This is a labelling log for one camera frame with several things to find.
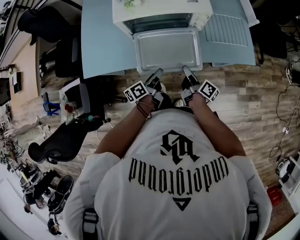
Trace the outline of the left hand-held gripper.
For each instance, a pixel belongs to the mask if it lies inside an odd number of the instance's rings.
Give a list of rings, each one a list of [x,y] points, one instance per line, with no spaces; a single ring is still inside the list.
[[[157,90],[154,87],[150,86],[155,86],[159,82],[162,74],[163,69],[159,68],[146,80],[145,84],[142,81],[139,81],[124,90],[124,95],[127,98],[128,102],[135,103],[143,97],[149,95],[152,96],[152,101],[155,104],[156,108],[159,108],[164,98],[160,90]]]

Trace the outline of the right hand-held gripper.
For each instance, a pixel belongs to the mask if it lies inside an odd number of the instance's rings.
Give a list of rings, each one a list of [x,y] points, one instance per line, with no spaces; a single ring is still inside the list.
[[[181,94],[183,104],[188,105],[188,102],[193,98],[193,94],[195,93],[200,93],[204,97],[205,103],[214,102],[219,95],[219,89],[207,79],[199,84],[198,79],[188,66],[184,65],[182,69],[187,81],[191,85],[190,87],[184,88]]]

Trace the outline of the silver baking tray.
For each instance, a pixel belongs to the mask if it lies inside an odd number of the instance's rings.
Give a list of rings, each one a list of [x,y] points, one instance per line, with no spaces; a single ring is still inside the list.
[[[141,75],[180,72],[184,66],[192,71],[203,68],[199,33],[193,28],[151,30],[133,36],[137,71]]]

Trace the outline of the metal wire oven rack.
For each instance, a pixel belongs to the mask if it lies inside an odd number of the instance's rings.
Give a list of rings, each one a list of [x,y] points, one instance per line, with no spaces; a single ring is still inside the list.
[[[208,42],[248,46],[244,22],[241,18],[213,14],[204,26]]]

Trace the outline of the white toaster oven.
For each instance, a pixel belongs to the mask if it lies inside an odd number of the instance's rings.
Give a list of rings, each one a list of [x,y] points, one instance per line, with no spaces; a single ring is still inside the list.
[[[212,15],[210,0],[142,0],[140,6],[130,9],[122,0],[112,0],[113,23],[130,37],[155,29],[202,30]]]

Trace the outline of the person's right forearm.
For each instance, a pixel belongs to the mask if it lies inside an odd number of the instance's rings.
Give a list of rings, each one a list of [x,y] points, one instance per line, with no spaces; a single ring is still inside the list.
[[[188,107],[217,152],[226,158],[246,156],[236,134],[215,115],[200,93],[192,95]]]

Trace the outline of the person's left forearm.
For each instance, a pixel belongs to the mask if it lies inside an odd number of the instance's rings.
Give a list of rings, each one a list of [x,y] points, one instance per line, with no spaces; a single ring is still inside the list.
[[[152,96],[140,99],[131,112],[104,136],[95,153],[110,152],[122,159],[154,108]]]

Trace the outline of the light blue table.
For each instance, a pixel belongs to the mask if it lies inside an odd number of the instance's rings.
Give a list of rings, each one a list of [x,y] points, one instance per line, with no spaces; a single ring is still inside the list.
[[[230,26],[231,35],[245,32],[247,46],[207,41],[199,32],[204,63],[255,65],[249,26],[240,0],[211,0],[209,30]],[[82,67],[84,78],[137,67],[134,41],[113,23],[112,0],[82,0]]]

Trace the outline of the artificial flower bouquet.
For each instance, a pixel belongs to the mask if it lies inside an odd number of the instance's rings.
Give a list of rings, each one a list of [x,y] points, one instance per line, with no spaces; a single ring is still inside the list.
[[[125,8],[135,8],[136,6],[140,6],[142,4],[142,0],[122,0]]]

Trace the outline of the white paper sheet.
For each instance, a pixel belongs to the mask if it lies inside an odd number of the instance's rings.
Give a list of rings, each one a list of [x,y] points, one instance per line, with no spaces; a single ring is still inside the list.
[[[59,97],[60,97],[60,102],[67,102],[68,98],[66,96],[66,91],[69,90],[70,88],[77,86],[80,84],[80,78],[77,78],[70,83],[68,83],[66,86],[64,86],[62,89],[59,90]]]

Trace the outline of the white rectangular panel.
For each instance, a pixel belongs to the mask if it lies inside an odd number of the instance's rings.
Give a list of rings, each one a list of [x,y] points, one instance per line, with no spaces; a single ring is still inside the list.
[[[260,21],[256,18],[253,7],[250,3],[250,0],[240,0],[242,8],[244,10],[247,22],[249,27],[253,27],[260,23]]]

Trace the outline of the black office chair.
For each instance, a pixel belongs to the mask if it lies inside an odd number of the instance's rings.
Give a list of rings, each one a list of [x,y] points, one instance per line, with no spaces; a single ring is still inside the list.
[[[285,59],[291,52],[300,53],[300,19],[290,20],[261,19],[260,23],[250,27],[252,40],[258,45],[259,64],[264,56]]]
[[[59,78],[83,75],[79,25],[71,25],[57,9],[46,6],[39,10],[25,10],[17,27],[19,31],[31,34],[30,45],[38,38],[56,44],[55,49],[42,53],[39,60],[41,74],[47,72],[48,62],[54,62],[55,75]]]
[[[73,160],[86,135],[109,122],[105,118],[104,105],[111,102],[112,91],[100,82],[80,83],[65,92],[65,103],[76,103],[76,109],[44,142],[32,142],[29,157],[36,163]]]

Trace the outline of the white plush toy red spots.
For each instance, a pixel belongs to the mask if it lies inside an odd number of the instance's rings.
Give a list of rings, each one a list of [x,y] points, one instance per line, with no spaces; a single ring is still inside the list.
[[[77,103],[73,102],[62,102],[60,103],[60,123],[66,122],[68,125],[73,119],[80,116],[80,111],[77,109]]]

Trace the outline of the white black round device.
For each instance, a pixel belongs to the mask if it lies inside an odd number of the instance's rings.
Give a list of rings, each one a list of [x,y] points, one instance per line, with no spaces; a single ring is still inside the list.
[[[283,178],[289,173],[290,167],[291,167],[290,160],[284,158],[282,161],[278,163],[276,167],[276,174],[279,176],[279,178]]]

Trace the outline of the light wooden desk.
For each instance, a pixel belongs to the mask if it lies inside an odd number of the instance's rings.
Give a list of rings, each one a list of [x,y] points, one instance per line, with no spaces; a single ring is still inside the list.
[[[1,62],[4,67],[10,64],[15,66],[13,73],[8,74],[12,110],[21,108],[22,105],[39,96],[39,42],[36,42],[34,45],[30,45],[30,42],[30,34],[18,33],[8,50],[4,53],[5,55]],[[16,72],[21,73],[21,90],[17,93],[14,91],[12,79]]]

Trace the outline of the white printed t-shirt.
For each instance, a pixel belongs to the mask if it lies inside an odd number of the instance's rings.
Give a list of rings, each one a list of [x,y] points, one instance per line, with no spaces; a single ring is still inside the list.
[[[261,240],[272,212],[253,162],[215,151],[176,109],[156,112],[122,159],[86,158],[63,210],[70,240],[83,240],[88,207],[97,240]]]

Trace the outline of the black white box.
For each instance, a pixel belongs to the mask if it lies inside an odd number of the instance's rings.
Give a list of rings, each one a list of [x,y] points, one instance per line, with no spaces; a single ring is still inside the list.
[[[12,75],[12,85],[15,94],[22,91],[22,74],[23,73],[19,71]]]

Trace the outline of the red box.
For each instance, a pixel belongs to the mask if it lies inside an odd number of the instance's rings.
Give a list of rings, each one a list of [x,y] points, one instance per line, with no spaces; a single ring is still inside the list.
[[[267,194],[270,198],[272,206],[278,205],[282,200],[282,194],[277,186],[272,186],[267,189]]]

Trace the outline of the black monitor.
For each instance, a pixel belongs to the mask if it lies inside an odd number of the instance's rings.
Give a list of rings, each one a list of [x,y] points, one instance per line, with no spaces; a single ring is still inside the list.
[[[0,107],[11,100],[9,78],[0,78]]]

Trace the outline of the blue metal frame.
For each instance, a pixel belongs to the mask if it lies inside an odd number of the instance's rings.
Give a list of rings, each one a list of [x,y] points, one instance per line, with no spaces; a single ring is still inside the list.
[[[47,116],[59,115],[60,104],[46,101],[43,103],[43,108]]]

